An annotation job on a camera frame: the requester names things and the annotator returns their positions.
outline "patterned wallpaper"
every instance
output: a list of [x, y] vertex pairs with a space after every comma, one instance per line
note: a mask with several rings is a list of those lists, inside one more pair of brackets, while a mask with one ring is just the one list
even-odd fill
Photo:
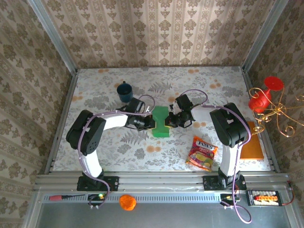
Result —
[[242, 65], [274, 0], [42, 0], [78, 68]]
[[0, 227], [20, 227], [70, 82], [26, 1], [0, 0]]
[[[300, 105], [295, 96], [304, 95], [304, 1], [290, 0], [271, 32], [257, 60], [249, 71], [254, 86], [263, 86], [265, 77], [275, 75], [285, 83], [283, 102], [287, 106]], [[279, 93], [272, 93], [273, 100]], [[304, 108], [291, 109], [288, 114], [304, 123]], [[276, 158], [283, 172], [294, 182], [296, 196], [304, 214], [304, 127], [287, 118], [280, 119], [280, 127], [293, 126], [295, 136], [286, 138], [277, 131], [276, 122], [267, 129]]]

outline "orange sponge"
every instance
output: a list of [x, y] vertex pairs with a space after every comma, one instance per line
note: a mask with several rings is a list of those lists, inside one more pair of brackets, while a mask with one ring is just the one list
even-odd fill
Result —
[[133, 210], [136, 206], [136, 199], [130, 195], [123, 195], [119, 199], [119, 204], [124, 210]]

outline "table surface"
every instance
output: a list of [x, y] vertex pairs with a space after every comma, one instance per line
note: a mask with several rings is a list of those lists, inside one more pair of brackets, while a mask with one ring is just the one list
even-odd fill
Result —
[[[79, 113], [87, 109], [100, 113], [122, 107], [116, 88], [122, 81], [133, 87], [133, 95], [138, 98], [149, 94], [155, 98], [156, 105], [167, 106], [182, 92], [197, 88], [204, 90], [209, 99], [207, 105], [236, 104], [247, 121], [253, 121], [248, 107], [249, 96], [238, 66], [225, 67], [146, 67], [116, 69], [81, 69], [68, 111], [53, 171], [80, 171], [78, 155], [66, 141], [66, 135]], [[194, 103], [201, 103], [204, 95], [188, 93]], [[152, 105], [149, 98], [142, 99]], [[152, 131], [114, 128], [103, 132], [97, 148], [99, 162], [105, 171], [197, 171], [185, 164], [193, 137], [219, 147], [212, 166], [217, 171], [222, 160], [222, 144], [217, 138], [211, 122], [194, 122], [186, 129], [170, 129], [169, 138], [155, 138]], [[261, 142], [263, 160], [241, 160], [241, 171], [269, 171], [270, 165]]]

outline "green block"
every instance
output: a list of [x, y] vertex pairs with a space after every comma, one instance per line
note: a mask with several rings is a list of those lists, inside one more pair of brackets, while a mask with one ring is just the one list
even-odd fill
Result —
[[165, 119], [169, 115], [169, 109], [165, 106], [156, 106], [152, 111], [153, 120], [156, 122], [156, 128], [152, 129], [152, 134], [157, 138], [169, 137], [169, 127], [165, 126]]

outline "wooden board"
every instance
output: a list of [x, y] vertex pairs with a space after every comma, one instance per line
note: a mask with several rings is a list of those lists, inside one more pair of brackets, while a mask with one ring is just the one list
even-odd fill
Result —
[[[247, 123], [249, 124], [250, 131], [253, 132], [255, 123], [252, 121], [248, 121]], [[251, 140], [243, 146], [241, 151], [241, 159], [264, 159], [264, 155], [257, 134], [253, 135], [251, 137]]]

